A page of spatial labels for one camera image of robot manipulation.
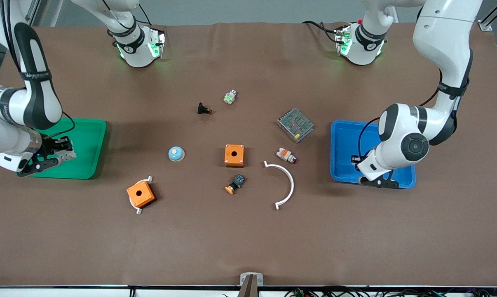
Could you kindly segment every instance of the brown tabletop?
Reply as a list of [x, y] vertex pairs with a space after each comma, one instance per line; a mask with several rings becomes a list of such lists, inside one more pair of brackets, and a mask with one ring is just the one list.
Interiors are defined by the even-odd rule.
[[[18, 178], [0, 168], [0, 285], [497, 285], [497, 51], [473, 30], [459, 128], [417, 166], [411, 190], [339, 184], [330, 125], [418, 104], [439, 71], [396, 24], [382, 55], [354, 66], [301, 24], [169, 27], [165, 60], [134, 69], [105, 28], [37, 28], [64, 110], [108, 123], [92, 180]], [[6, 60], [0, 84], [22, 86]], [[233, 105], [224, 94], [238, 91]], [[197, 115], [199, 102], [216, 110]], [[298, 107], [316, 126], [295, 144], [276, 125]], [[245, 168], [223, 164], [243, 144]], [[174, 145], [186, 158], [167, 158]], [[274, 154], [291, 150], [296, 165]], [[295, 180], [264, 168], [282, 164]], [[237, 173], [246, 182], [231, 196]], [[149, 175], [159, 200], [135, 214], [126, 188]]]

